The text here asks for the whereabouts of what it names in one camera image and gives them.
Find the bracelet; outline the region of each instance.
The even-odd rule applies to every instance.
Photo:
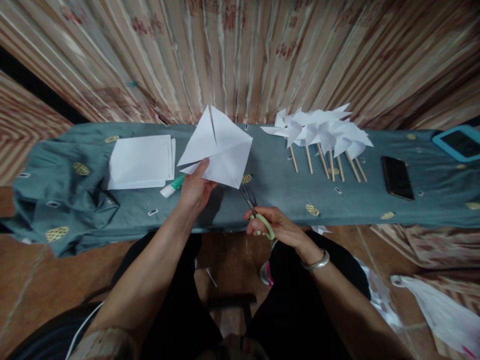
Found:
[[[316,262],[312,265],[308,265],[308,264],[304,263],[302,260],[300,260],[301,266],[308,271],[313,271],[313,270],[318,269],[318,268],[323,268],[325,265],[327,265],[330,262],[330,254],[325,249],[320,249],[320,250],[323,251],[323,253],[324,253],[324,257],[323,257],[322,260],[320,260],[319,262]]]

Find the sleeve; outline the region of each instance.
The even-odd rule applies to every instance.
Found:
[[[138,360],[139,349],[125,330],[108,328],[83,338],[69,359]]]

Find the hand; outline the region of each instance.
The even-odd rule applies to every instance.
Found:
[[[185,175],[181,187],[180,201],[178,206],[189,212],[200,214],[209,202],[212,190],[219,184],[215,181],[202,179],[205,170],[209,167],[210,160],[204,158],[192,175]]]
[[[305,242],[309,242],[310,238],[302,231],[300,227],[295,225],[278,207],[255,206],[255,211],[263,215],[271,225],[275,232],[275,237],[286,245],[298,248]],[[250,219],[252,211],[248,210],[243,217],[244,220]],[[256,218],[251,219],[246,228],[247,234],[257,235],[257,231],[263,234],[268,232],[265,224]]]

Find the pinwheel stick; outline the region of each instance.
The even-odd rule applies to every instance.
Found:
[[[313,174],[314,170],[312,169],[312,161],[310,160],[309,147],[305,146],[305,149],[306,149],[306,158],[308,159],[308,167],[310,168],[310,174]]]
[[[293,160],[293,165],[295,166],[295,171],[298,173],[299,168],[297,167],[297,161],[295,160],[295,154],[294,154],[294,149],[290,145],[290,152],[291,152],[291,159]]]
[[[331,180],[335,181],[335,173],[334,173],[334,156],[332,154],[332,149],[330,149],[330,169],[331,169]]]
[[[364,182],[367,182],[367,177],[365,176],[364,170],[362,169],[362,166],[360,165],[359,159],[356,157],[355,158],[356,165],[358,166],[358,169],[360,170],[361,177],[363,178]]]
[[[321,163],[323,164],[323,169],[325,170],[326,178],[330,179],[329,171],[327,169],[327,164],[325,163],[324,152],[322,151],[322,148],[320,147],[320,143],[318,143],[316,145],[318,146],[318,152],[320,153],[320,156],[321,156]]]
[[[338,161],[338,169],[340,170],[341,181],[345,182],[344,170],[342,169],[342,161],[340,160],[340,155],[338,155],[336,159]]]
[[[349,162],[350,165],[351,165],[351,168],[353,169],[353,173],[355,174],[356,180],[357,180],[359,183],[361,183],[362,181],[360,180],[359,174],[357,173],[357,169],[355,168],[355,165],[354,165],[354,163],[352,162],[352,159],[350,158],[349,153],[348,153],[348,152],[345,152],[345,154],[346,154],[346,158],[348,159],[348,162]]]

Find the table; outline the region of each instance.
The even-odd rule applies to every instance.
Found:
[[[117,136],[171,134],[176,139],[178,161],[194,129],[194,125],[185,124],[89,123],[74,126],[58,139],[43,141],[33,148],[25,170],[39,175],[34,180],[32,175],[32,178],[15,181],[18,213],[2,222],[17,239],[46,243],[57,256],[76,255],[107,243],[139,239],[165,221],[177,204],[180,192],[165,199],[159,188],[101,191],[99,180],[107,171],[115,145],[106,140]],[[375,147],[367,147],[360,156],[368,182],[357,181],[345,155],[341,157],[345,182],[339,175],[335,182],[327,179],[320,157],[314,156],[316,146],[313,145],[310,146],[313,174],[309,171],[305,149],[293,146],[299,170],[296,173],[283,138],[266,134],[258,125],[249,125],[246,132],[253,137],[245,169],[252,180],[246,186],[258,205],[276,206],[299,225],[401,223],[480,227],[480,213],[475,205],[480,203],[480,164],[462,164],[451,158],[430,141],[434,130],[368,130]],[[415,201],[387,193],[382,156],[408,164]],[[90,174],[73,186],[75,174],[66,169],[78,161],[90,169]],[[45,202],[51,200],[62,205],[59,209],[46,208]],[[315,206],[320,214],[313,216],[307,204]],[[149,216],[155,209],[158,212]],[[194,231],[244,230],[247,222],[243,215],[247,209],[239,190],[219,185]],[[68,228],[68,233],[58,239],[48,238],[47,232],[58,228]]]

